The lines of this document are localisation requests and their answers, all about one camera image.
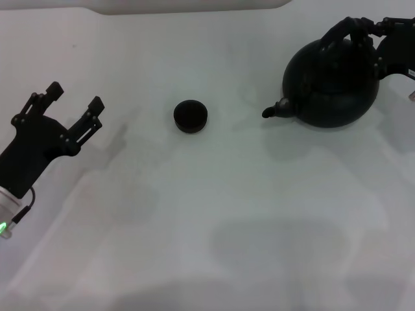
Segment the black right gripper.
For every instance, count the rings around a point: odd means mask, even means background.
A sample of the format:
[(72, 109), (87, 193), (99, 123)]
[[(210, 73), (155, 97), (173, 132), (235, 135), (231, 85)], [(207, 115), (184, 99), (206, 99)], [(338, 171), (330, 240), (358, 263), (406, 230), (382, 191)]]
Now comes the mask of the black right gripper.
[[(357, 34), (359, 69), (363, 76), (382, 80), (389, 75), (405, 75), (414, 78), (414, 18), (385, 17), (373, 22), (366, 17), (346, 17), (320, 39), (320, 50)], [(372, 35), (385, 36), (378, 48), (374, 47)]]

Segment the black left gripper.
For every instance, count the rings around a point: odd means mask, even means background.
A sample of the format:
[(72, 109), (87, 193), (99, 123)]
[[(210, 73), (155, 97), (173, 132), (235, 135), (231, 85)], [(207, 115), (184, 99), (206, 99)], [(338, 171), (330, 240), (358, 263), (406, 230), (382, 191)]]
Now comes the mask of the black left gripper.
[(49, 106), (64, 93), (53, 82), (45, 93), (32, 93), (11, 124), (16, 136), (1, 154), (1, 187), (21, 199), (56, 158), (73, 157), (101, 127), (99, 115), (104, 110), (95, 96), (79, 120), (66, 129), (58, 121), (43, 116)]

